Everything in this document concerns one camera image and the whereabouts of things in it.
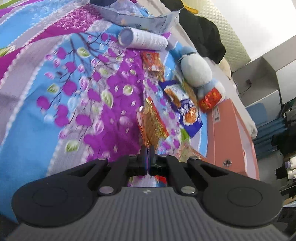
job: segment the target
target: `blue snack package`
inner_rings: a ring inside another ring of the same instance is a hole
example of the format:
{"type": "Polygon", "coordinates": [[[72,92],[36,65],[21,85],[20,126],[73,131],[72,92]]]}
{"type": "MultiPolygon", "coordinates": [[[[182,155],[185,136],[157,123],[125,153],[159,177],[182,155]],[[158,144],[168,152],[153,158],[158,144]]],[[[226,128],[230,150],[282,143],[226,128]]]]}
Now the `blue snack package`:
{"type": "Polygon", "coordinates": [[[192,138],[202,127],[199,109],[182,89],[181,84],[175,80],[158,82],[165,95],[171,102],[172,109],[180,113],[180,124],[192,138]]]}

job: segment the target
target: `label on box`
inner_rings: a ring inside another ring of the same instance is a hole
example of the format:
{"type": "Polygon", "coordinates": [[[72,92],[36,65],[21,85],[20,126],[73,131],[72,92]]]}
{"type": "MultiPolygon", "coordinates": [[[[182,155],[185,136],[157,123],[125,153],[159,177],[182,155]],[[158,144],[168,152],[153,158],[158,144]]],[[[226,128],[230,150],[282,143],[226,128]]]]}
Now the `label on box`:
{"type": "Polygon", "coordinates": [[[213,121],[214,121],[214,124],[216,124],[217,122],[220,122],[220,113],[219,113],[218,106],[215,106],[213,108],[213,121]]]}

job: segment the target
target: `cylindrical can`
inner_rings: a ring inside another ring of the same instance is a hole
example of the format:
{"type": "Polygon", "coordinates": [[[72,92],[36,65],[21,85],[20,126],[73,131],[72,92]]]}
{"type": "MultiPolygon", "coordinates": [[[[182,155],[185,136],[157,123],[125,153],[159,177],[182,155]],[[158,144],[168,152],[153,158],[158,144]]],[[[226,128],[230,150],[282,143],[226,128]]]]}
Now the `cylindrical can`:
{"type": "Polygon", "coordinates": [[[168,45],[164,36],[131,27],[125,27],[119,32],[118,42],[125,48],[150,50],[164,50],[168,45]]]}

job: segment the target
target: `metal screw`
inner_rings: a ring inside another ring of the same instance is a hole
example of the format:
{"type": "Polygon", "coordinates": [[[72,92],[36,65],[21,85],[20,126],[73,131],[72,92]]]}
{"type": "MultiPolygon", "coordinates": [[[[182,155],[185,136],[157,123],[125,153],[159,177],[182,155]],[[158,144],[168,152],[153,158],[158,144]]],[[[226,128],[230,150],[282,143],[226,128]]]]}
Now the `metal screw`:
{"type": "Polygon", "coordinates": [[[100,193],[103,193],[103,194],[111,194],[114,192],[114,189],[113,187],[110,187],[110,186],[104,186],[104,187],[101,187],[99,191],[100,193]]]}
{"type": "Polygon", "coordinates": [[[185,186],[181,188],[181,192],[185,194],[192,194],[195,193],[195,188],[191,186],[185,186]]]}
{"type": "Polygon", "coordinates": [[[224,166],[224,167],[230,167],[231,164],[232,164],[232,162],[231,162],[231,160],[229,160],[229,159],[227,159],[227,160],[225,160],[225,161],[223,162],[223,166],[224,166]]]}

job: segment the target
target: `gold foil wrapper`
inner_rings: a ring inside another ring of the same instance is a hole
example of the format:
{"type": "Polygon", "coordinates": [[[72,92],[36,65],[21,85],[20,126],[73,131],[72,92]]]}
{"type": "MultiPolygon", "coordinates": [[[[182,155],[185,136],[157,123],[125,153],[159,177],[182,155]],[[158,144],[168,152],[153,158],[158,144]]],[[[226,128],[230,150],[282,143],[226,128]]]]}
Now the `gold foil wrapper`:
{"type": "Polygon", "coordinates": [[[137,118],[145,146],[157,147],[160,138],[166,139],[169,133],[153,104],[152,98],[145,100],[145,105],[137,110],[137,118]]]}

